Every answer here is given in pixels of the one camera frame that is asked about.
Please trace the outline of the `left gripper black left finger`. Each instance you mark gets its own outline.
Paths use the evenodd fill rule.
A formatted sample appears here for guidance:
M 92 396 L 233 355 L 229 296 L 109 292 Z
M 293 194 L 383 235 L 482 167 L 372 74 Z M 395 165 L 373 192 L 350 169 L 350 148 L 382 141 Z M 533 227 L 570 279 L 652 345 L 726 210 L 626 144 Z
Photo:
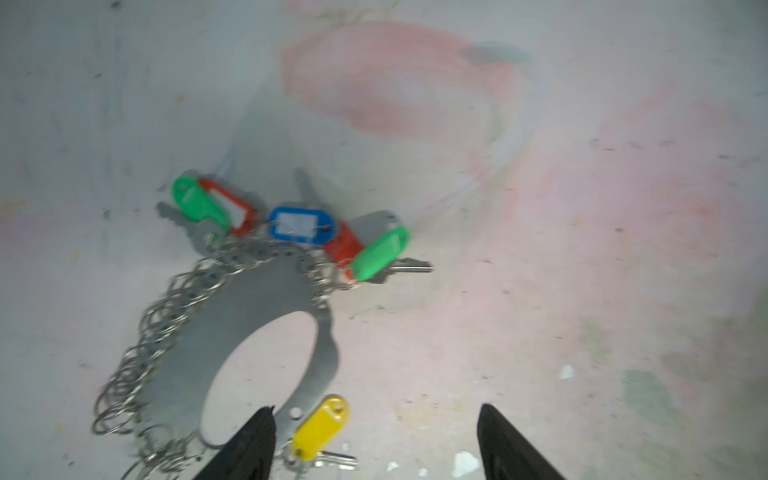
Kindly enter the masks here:
M 194 480 L 267 480 L 276 452 L 273 407 L 262 407 L 202 468 Z

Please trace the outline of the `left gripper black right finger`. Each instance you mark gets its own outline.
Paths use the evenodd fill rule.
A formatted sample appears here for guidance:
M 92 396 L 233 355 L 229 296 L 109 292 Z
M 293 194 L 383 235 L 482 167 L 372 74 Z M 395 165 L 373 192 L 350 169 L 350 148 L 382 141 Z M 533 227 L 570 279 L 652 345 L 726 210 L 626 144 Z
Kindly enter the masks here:
M 477 438 L 487 480 L 564 480 L 493 405 L 482 405 Z

